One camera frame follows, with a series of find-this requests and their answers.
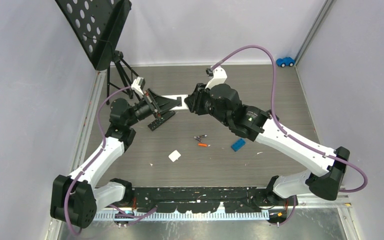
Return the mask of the white red remote control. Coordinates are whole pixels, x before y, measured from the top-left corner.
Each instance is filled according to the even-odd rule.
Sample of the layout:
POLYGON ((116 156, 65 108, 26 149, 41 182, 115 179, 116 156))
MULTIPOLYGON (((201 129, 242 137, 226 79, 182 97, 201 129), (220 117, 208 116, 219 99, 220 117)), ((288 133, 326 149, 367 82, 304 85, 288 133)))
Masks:
POLYGON ((188 97, 187 94, 173 94, 163 95, 163 98, 169 99, 169 110, 170 111, 185 111, 189 110, 185 99, 188 97))

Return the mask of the white battery cover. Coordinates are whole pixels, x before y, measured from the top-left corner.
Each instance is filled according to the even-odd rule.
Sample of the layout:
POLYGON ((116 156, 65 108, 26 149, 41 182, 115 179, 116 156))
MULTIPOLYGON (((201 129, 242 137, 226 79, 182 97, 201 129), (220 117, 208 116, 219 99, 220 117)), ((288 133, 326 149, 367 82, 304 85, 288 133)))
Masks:
POLYGON ((172 153, 168 155, 168 158, 174 163, 177 161, 182 155, 178 150, 174 150, 172 153))

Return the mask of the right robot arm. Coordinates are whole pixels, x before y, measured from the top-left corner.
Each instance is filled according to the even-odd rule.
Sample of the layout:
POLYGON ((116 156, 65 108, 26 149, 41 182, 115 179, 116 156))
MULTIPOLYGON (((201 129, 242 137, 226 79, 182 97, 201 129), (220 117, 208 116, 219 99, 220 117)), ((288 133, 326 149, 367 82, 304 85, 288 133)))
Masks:
POLYGON ((300 135, 293 136, 287 127, 277 126, 277 118, 269 111, 243 104, 238 92, 225 83, 211 89, 199 83, 184 102, 190 112, 210 115, 236 136, 274 148, 306 167, 303 172, 270 179, 265 198, 271 205, 308 193, 328 201, 337 199, 346 165, 333 158, 347 161, 349 150, 333 149, 300 135))

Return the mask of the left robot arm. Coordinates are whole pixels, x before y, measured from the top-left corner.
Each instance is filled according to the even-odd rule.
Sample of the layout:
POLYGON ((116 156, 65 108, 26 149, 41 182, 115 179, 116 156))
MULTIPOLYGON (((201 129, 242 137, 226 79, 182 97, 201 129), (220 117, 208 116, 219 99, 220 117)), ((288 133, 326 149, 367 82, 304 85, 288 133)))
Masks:
POLYGON ((124 98, 110 104, 110 125, 101 131, 102 142, 93 154, 69 175, 58 175, 52 184, 50 216, 69 226, 87 228, 98 211, 113 204, 128 207, 134 200, 132 183, 119 178, 106 185, 97 183, 132 145, 136 135, 133 125, 153 116, 165 122, 175 110, 186 110, 187 95, 159 95, 145 90, 134 105, 124 98))

